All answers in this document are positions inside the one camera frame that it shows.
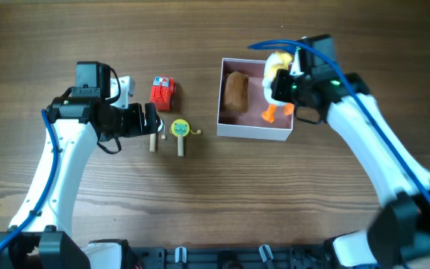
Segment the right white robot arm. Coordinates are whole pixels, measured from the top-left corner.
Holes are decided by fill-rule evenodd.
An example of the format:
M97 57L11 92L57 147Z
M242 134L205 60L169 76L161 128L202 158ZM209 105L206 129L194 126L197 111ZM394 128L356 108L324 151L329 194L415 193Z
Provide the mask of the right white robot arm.
M359 160L382 207L368 228L326 240L320 264L393 268L430 256L430 172L395 136L362 78L272 68L263 86L276 101L318 111Z

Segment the red toy fire truck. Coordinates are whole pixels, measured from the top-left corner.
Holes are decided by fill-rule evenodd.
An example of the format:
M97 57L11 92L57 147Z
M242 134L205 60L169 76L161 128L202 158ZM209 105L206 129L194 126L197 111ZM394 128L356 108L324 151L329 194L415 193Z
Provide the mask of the red toy fire truck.
M172 108L172 97L175 94L175 80L167 76L156 76L152 83L149 101L158 111L169 111Z

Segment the white plush duck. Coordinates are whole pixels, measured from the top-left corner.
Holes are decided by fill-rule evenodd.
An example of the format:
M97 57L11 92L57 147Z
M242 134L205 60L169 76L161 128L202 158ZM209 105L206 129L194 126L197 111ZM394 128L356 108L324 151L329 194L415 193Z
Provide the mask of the white plush duck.
M287 52L273 52L267 59L264 67L264 78L262 86L264 88L264 98L269 103L268 109L262 113L262 118L268 123L274 122L274 113L277 107L284 109L284 115L289 116L294 112L294 104L277 101L272 98L271 85L275 80L279 69L289 70L290 63L293 61L293 56Z

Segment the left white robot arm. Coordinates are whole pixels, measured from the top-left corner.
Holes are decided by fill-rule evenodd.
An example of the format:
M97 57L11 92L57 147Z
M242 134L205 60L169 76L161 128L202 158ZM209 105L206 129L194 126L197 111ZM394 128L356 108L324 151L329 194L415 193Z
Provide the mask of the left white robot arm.
M79 247L72 213L86 163L105 141L151 135L160 118L152 103L123 108L95 97L57 97L41 112L46 144L24 203L0 232L0 268L135 268L128 242Z

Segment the brown plush toy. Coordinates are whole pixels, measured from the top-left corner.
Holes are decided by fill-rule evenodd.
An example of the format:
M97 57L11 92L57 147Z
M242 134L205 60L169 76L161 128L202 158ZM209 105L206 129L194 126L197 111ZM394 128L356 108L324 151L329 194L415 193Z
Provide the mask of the brown plush toy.
M248 86L249 77L235 71L224 76L225 88L222 95L222 109L236 113L249 110Z

